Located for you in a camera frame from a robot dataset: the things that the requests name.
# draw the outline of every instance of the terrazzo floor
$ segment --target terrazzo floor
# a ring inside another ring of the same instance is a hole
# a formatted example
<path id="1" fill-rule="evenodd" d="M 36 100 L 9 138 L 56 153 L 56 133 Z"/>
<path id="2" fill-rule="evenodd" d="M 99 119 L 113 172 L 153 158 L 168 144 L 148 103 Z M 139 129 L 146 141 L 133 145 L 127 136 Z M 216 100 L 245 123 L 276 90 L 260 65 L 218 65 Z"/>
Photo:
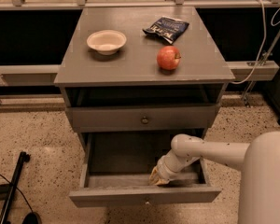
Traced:
<path id="1" fill-rule="evenodd" d="M 224 95 L 205 139 L 251 142 L 262 133 L 280 131 L 276 115 L 260 94 L 251 95 L 250 104 L 245 107 L 238 94 Z M 237 223 L 240 174 L 211 161 L 206 162 L 211 185 L 222 188 L 212 203 L 76 208 L 68 194 L 78 187 L 84 152 L 63 110 L 61 98 L 22 99 L 16 104 L 6 100 L 0 107 L 0 173 L 11 179 L 20 152 L 31 155 L 19 188 L 42 223 Z M 16 192 L 9 220 L 22 223 L 28 213 Z"/>

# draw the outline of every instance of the black metal rod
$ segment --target black metal rod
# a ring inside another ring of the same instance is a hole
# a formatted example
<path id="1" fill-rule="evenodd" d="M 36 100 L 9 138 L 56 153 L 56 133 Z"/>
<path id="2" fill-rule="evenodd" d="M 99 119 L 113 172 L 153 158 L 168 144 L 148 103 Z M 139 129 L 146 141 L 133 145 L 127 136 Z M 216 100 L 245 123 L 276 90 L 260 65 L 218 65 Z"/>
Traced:
<path id="1" fill-rule="evenodd" d="M 18 162 L 17 162 L 17 166 L 15 168 L 15 171 L 12 176 L 12 180 L 9 185 L 8 194 L 7 194 L 6 200 L 4 202 L 4 205 L 3 205 L 3 208 L 1 211 L 0 224 L 7 224 L 8 213 L 10 210 L 10 206 L 12 204 L 12 200 L 13 200 L 15 191 L 17 189 L 19 179 L 20 179 L 22 166 L 26 161 L 29 161 L 29 159 L 30 159 L 30 156 L 26 152 L 20 153 L 20 156 L 19 156 Z"/>

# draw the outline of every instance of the red apple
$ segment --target red apple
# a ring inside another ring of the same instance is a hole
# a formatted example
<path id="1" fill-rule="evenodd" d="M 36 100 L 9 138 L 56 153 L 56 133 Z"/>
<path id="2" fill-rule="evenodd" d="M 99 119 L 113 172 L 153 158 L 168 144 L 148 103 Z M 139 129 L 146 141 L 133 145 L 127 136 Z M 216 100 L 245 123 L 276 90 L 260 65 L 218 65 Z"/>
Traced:
<path id="1" fill-rule="evenodd" d="M 179 50 L 174 46 L 166 46 L 159 50 L 157 62 L 164 70 L 174 70 L 180 62 Z"/>

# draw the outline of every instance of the drawer handle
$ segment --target drawer handle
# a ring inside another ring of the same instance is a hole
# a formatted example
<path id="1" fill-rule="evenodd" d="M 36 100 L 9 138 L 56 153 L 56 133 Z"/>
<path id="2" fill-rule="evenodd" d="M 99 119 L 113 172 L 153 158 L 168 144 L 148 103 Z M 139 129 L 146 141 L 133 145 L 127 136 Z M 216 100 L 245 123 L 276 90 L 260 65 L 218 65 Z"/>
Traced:
<path id="1" fill-rule="evenodd" d="M 142 122 L 143 124 L 148 124 L 148 123 L 149 123 L 149 120 L 148 120 L 148 118 L 147 118 L 146 116 L 143 116 L 142 119 L 141 119 L 141 122 Z"/>

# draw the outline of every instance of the white bowl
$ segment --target white bowl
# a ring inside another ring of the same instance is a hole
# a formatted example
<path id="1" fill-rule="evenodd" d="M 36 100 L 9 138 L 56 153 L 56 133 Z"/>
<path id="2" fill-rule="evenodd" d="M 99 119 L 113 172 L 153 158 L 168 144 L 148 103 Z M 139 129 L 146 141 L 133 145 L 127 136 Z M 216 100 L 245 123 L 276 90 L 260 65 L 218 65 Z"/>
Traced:
<path id="1" fill-rule="evenodd" d="M 87 38 L 87 45 L 102 55 L 112 55 L 123 47 L 126 41 L 127 37 L 121 32 L 103 30 L 91 34 Z"/>

